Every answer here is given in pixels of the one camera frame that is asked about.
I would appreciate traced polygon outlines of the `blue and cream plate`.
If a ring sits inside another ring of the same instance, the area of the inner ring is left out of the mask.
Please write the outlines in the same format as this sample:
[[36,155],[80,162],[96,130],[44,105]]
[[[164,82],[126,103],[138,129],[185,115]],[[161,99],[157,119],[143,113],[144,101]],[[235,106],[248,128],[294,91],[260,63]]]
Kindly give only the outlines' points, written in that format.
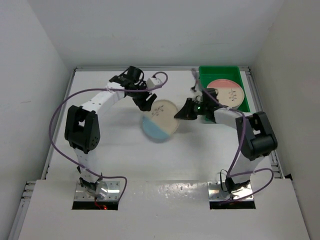
[[152,142],[167,142],[180,125],[180,120],[175,118],[178,111],[178,107],[172,101],[156,100],[150,111],[142,113],[140,124],[142,132]]

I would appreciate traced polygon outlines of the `pink and cream plate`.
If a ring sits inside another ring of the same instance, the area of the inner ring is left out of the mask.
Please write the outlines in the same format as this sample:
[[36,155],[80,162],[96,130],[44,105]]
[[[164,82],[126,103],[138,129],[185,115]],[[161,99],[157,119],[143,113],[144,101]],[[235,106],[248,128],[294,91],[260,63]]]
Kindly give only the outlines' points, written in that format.
[[237,109],[245,100],[242,87],[229,79],[216,79],[211,81],[207,89],[215,89],[217,100],[225,106]]

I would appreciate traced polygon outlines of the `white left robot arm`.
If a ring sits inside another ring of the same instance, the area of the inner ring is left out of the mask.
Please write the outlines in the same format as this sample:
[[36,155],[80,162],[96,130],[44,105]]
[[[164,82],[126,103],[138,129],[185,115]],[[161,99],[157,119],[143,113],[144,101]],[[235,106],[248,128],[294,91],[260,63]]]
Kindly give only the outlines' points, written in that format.
[[128,92],[105,88],[80,106],[72,105],[67,111],[64,138],[73,148],[79,164],[80,184],[90,195],[100,197],[107,194],[103,174],[98,173],[98,146],[101,133],[99,112],[108,111],[119,100],[129,96],[143,112],[150,111],[157,95],[149,91]]

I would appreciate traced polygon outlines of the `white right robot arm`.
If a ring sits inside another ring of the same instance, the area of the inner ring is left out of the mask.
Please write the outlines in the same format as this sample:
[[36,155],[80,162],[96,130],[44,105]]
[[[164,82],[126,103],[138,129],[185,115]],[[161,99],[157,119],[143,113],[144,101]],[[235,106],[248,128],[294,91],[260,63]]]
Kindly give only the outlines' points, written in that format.
[[237,132],[238,147],[226,171],[223,191],[232,193],[246,187],[259,163],[278,147],[278,141],[267,114],[251,113],[223,105],[218,100],[218,90],[206,88],[202,100],[187,98],[174,118],[196,120],[204,116],[215,124],[228,126]]

